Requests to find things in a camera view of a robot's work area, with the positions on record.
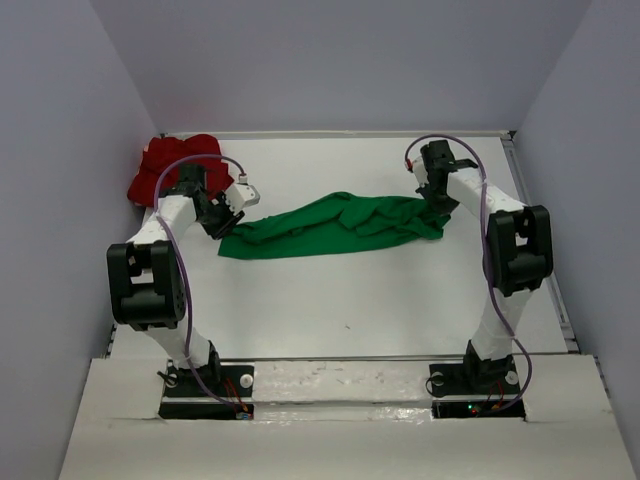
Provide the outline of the green t-shirt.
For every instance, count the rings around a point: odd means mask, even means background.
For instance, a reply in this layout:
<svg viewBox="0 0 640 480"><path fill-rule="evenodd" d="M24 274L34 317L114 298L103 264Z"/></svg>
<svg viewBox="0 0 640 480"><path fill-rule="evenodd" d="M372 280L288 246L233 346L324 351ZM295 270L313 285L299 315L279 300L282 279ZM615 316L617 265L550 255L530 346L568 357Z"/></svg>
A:
<svg viewBox="0 0 640 480"><path fill-rule="evenodd" d="M448 214L407 196L328 194L292 211L243 222L220 242L218 255L271 260L388 249L415 240L437 241Z"/></svg>

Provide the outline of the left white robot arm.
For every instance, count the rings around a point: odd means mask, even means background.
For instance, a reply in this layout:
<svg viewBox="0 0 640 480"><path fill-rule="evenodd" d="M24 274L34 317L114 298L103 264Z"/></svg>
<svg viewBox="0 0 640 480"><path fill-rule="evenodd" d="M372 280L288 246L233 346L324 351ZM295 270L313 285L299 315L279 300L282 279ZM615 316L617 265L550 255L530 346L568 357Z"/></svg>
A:
<svg viewBox="0 0 640 480"><path fill-rule="evenodd" d="M159 175L152 212L126 242L106 252L111 310L116 323L156 342L177 379L210 395L223 380L219 353L196 327L193 299L179 243L194 225L220 240L260 200L245 169L226 187L211 190L204 155L179 159Z"/></svg>

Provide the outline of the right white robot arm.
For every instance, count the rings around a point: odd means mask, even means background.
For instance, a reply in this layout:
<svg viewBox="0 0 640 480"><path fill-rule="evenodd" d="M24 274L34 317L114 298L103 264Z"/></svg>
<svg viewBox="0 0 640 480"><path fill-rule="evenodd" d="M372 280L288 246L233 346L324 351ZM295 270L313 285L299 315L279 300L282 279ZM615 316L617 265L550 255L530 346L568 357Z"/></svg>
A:
<svg viewBox="0 0 640 480"><path fill-rule="evenodd" d="M438 398L488 394L497 386L516 394L517 326L533 292L553 271L550 213L491 184L478 155L456 158L453 141L431 139L407 166L437 213L449 215L462 206L478 219L488 297L462 361L431 366L431 388Z"/></svg>

